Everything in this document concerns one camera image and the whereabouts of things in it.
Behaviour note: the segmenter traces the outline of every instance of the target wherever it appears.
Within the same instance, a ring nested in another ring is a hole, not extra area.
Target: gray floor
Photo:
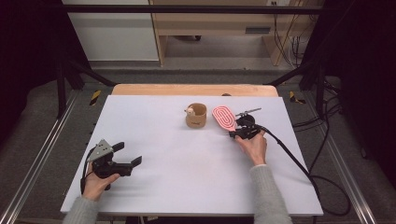
[[[97,63],[94,66],[98,73],[122,83],[261,85],[286,74],[291,69],[288,64],[279,67],[270,66],[271,62],[265,51],[257,49],[264,49],[260,38],[203,36],[201,42],[196,42],[192,37],[176,36],[169,40],[164,67],[155,63],[144,65],[129,63],[133,65],[129,67],[125,66],[125,63]],[[83,91],[78,91],[76,105],[19,212],[19,220],[39,218],[37,223],[44,223],[44,219],[59,220],[64,216],[59,212],[64,200],[64,192],[72,181],[85,150],[85,144],[90,140],[90,132],[93,131],[94,123],[99,118],[106,96],[112,90],[91,78],[84,77],[84,79],[87,84]],[[304,94],[299,91],[298,80],[299,77],[296,77],[277,87],[279,95],[284,98],[292,123],[315,116],[307,104],[290,101],[290,91],[294,91],[298,99],[304,98]],[[329,77],[329,80],[334,85],[339,84],[337,78]],[[98,102],[96,105],[89,105],[96,90],[102,91]],[[23,111],[13,134],[1,146],[0,179],[4,192],[0,195],[2,213],[7,209],[31,164],[34,163],[35,156],[55,122],[56,97],[55,82],[32,90],[29,94],[28,106]],[[344,115],[335,114],[331,118],[330,126],[332,137],[359,184],[377,223],[396,223],[395,189],[381,173],[375,161],[361,157],[360,145]],[[319,127],[297,132],[296,136],[305,162],[309,165],[322,141]],[[314,174],[323,175],[342,186],[327,148],[319,157]],[[340,191],[326,182],[318,181],[318,184],[322,205],[329,210],[342,212],[346,208],[346,200]],[[124,219],[125,217],[117,217],[117,220]],[[293,221],[311,223],[309,217],[294,217]],[[361,221],[352,208],[344,217],[325,213],[323,217],[318,218],[318,223],[361,223]]]

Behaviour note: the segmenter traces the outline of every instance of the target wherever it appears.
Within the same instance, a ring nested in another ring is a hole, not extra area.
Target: small wooden pot
[[[194,103],[189,105],[195,112],[195,115],[186,116],[186,124],[190,128],[202,128],[206,124],[206,105]]]

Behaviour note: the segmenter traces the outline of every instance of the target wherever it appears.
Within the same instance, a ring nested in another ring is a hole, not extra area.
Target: human hand
[[[267,139],[264,138],[265,131],[260,131],[251,139],[235,137],[235,141],[250,157],[254,165],[265,164],[265,152],[267,151]]]
[[[108,178],[100,178],[92,171],[92,163],[90,162],[87,176],[85,177],[85,189],[82,197],[98,202],[107,185],[113,183],[119,177],[119,174],[114,174]]]

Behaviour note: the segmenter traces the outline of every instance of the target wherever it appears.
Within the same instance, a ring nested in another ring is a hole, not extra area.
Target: pink spatula
[[[213,109],[212,115],[221,128],[228,132],[235,132],[235,115],[231,112],[230,108],[220,105]]]

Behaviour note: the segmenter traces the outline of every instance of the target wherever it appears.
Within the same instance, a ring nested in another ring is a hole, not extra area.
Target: white table
[[[208,108],[206,126],[197,130],[187,127],[183,111],[195,102]],[[251,163],[212,118],[210,111],[218,105],[227,105],[235,114],[261,107],[252,113],[256,122],[272,131],[304,164],[280,97],[112,95],[86,154],[105,138],[110,145],[125,142],[114,161],[143,156],[143,162],[132,176],[120,178],[103,194],[99,211],[114,216],[251,216]],[[267,140],[267,162],[290,215],[322,215],[308,179],[273,138],[267,136]],[[82,167],[83,161],[64,200],[64,213],[80,195]]]

